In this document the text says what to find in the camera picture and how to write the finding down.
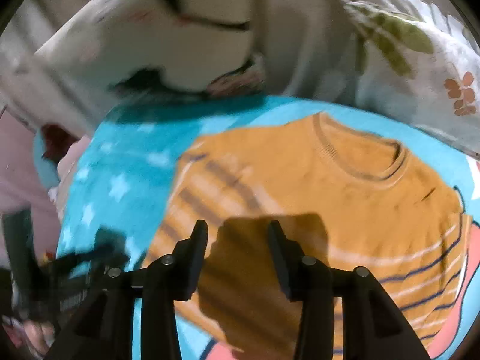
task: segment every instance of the white pillow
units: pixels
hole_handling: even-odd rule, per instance
[[[421,0],[342,0],[357,29],[354,105],[480,153],[480,56],[469,31]]]
[[[91,0],[35,56],[120,99],[217,97],[209,85],[225,75],[230,86],[222,95],[261,89],[251,0],[177,2],[176,11],[170,0]]]

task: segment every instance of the green leaf print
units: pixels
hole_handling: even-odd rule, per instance
[[[434,45],[428,35],[416,24],[405,21],[417,21],[414,17],[399,12],[380,11],[382,8],[374,4],[347,3],[345,8],[363,38],[357,37],[355,68],[359,74],[364,74],[366,69],[367,41],[375,44],[395,73],[409,78],[415,78],[415,71],[396,43],[419,53],[434,53]]]
[[[386,13],[377,13],[370,17],[376,25],[395,37],[410,50],[425,54],[434,53],[434,45],[430,38],[420,28],[413,23],[403,21],[399,17],[394,17]]]
[[[363,24],[360,25],[360,27],[367,34],[369,40],[371,40],[381,51],[383,57],[385,57],[395,73],[397,73],[399,76],[414,78],[415,73],[412,67],[397,50],[395,44],[390,39]]]

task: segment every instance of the metal screw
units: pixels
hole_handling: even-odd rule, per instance
[[[175,262],[175,257],[173,257],[171,254],[166,254],[160,259],[160,262],[165,266],[169,266]]]
[[[112,268],[109,270],[109,272],[107,273],[111,278],[116,278],[118,276],[120,276],[122,273],[122,270],[120,268]]]
[[[317,262],[317,259],[311,256],[303,256],[301,258],[301,261],[302,261],[302,264],[305,266],[314,266]]]
[[[355,268],[355,273],[358,276],[361,276],[362,278],[366,278],[370,274],[370,271],[367,268],[365,268],[364,266],[359,266],[359,267]]]

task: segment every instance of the floral pillowcase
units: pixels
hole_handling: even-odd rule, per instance
[[[480,157],[480,56],[470,32],[421,0],[342,0],[356,28],[355,105]]]

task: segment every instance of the orange striped sweater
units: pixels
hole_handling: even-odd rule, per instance
[[[454,190],[400,142],[316,114],[202,136],[182,155],[144,266],[209,225],[198,291],[177,311],[252,357],[291,359],[301,304],[286,300],[268,222],[334,268],[366,266],[425,345],[455,300],[471,218]],[[342,354],[341,302],[335,355]]]

